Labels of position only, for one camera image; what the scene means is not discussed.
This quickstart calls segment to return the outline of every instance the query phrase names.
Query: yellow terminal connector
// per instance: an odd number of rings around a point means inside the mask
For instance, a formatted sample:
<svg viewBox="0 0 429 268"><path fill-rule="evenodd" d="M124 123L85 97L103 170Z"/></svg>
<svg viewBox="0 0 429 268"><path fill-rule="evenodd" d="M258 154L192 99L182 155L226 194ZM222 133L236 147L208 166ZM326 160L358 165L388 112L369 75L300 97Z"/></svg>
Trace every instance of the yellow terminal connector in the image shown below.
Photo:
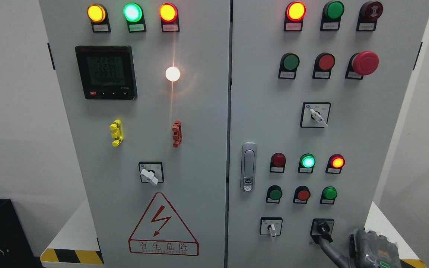
<svg viewBox="0 0 429 268"><path fill-rule="evenodd" d="M122 132L122 122L117 119L109 127L112 130L111 137L114 139L112 142L113 147L117 147L124 140L124 134Z"/></svg>

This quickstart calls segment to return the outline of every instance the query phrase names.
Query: lcd display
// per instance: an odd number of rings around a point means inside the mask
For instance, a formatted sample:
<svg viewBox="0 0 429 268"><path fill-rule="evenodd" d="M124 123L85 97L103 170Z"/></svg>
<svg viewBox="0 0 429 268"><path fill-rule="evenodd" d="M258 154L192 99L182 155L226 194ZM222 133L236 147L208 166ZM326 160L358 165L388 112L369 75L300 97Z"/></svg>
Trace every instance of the lcd display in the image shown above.
<svg viewBox="0 0 429 268"><path fill-rule="evenodd" d="M87 66L91 85L125 85L122 57L87 56Z"/></svg>

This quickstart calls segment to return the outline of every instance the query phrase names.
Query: warning triangle sign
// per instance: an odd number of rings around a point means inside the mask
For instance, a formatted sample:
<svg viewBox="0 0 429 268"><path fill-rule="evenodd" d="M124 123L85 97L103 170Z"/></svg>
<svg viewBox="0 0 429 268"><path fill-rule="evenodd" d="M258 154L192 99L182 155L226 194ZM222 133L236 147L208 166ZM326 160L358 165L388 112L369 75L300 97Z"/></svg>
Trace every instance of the warning triangle sign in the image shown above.
<svg viewBox="0 0 429 268"><path fill-rule="evenodd" d="M173 205L155 193L129 240L131 253L198 256L199 244Z"/></svg>

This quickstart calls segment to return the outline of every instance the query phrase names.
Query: green push button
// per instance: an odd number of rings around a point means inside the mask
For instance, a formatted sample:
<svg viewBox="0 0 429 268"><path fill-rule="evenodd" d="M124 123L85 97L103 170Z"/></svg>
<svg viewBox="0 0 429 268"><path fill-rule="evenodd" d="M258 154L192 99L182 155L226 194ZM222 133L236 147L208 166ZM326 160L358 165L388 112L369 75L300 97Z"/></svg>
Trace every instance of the green push button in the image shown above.
<svg viewBox="0 0 429 268"><path fill-rule="evenodd" d="M269 198L271 198L272 200L279 200L282 197L282 192L280 190L272 190L269 193Z"/></svg>
<svg viewBox="0 0 429 268"><path fill-rule="evenodd" d="M288 70L294 70L299 66L299 58L294 55L289 55L284 59L283 65L284 68Z"/></svg>
<svg viewBox="0 0 429 268"><path fill-rule="evenodd" d="M332 20L336 20L339 17L341 17L344 14L344 4L340 1L333 1L332 3L327 4L327 10L325 11L325 14L327 17L331 18Z"/></svg>
<svg viewBox="0 0 429 268"><path fill-rule="evenodd" d="M380 265L384 268L390 268L390 264L383 262L383 261L380 261Z"/></svg>
<svg viewBox="0 0 429 268"><path fill-rule="evenodd" d="M337 197L337 190L334 187L327 187L324 189L322 195L327 200L334 200Z"/></svg>

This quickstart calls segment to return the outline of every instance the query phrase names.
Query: red indicator light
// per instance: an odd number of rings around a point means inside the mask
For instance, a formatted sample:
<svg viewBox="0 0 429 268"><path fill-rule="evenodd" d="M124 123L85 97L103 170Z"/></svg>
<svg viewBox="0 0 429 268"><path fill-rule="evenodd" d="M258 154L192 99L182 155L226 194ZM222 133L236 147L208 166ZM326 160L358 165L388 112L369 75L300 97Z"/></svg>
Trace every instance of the red indicator light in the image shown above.
<svg viewBox="0 0 429 268"><path fill-rule="evenodd" d="M273 166L281 168L286 164L286 157L281 153L274 154L271 157L271 163Z"/></svg>
<svg viewBox="0 0 429 268"><path fill-rule="evenodd" d="M345 160L340 156L336 156L330 161L330 165L334 168L341 168L345 165Z"/></svg>
<svg viewBox="0 0 429 268"><path fill-rule="evenodd" d="M330 70L332 67L334 67L335 64L335 58L332 55L324 55L319 60L319 68L321 68L324 71Z"/></svg>
<svg viewBox="0 0 429 268"><path fill-rule="evenodd" d="M295 1L289 4L286 11L287 17L293 22L299 22L305 16L305 4Z"/></svg>
<svg viewBox="0 0 429 268"><path fill-rule="evenodd" d="M306 190L302 190L298 193L298 200L305 201L310 198L310 192Z"/></svg>
<svg viewBox="0 0 429 268"><path fill-rule="evenodd" d="M178 17L178 9L172 3L165 3L161 5L158 13L164 22L174 22Z"/></svg>

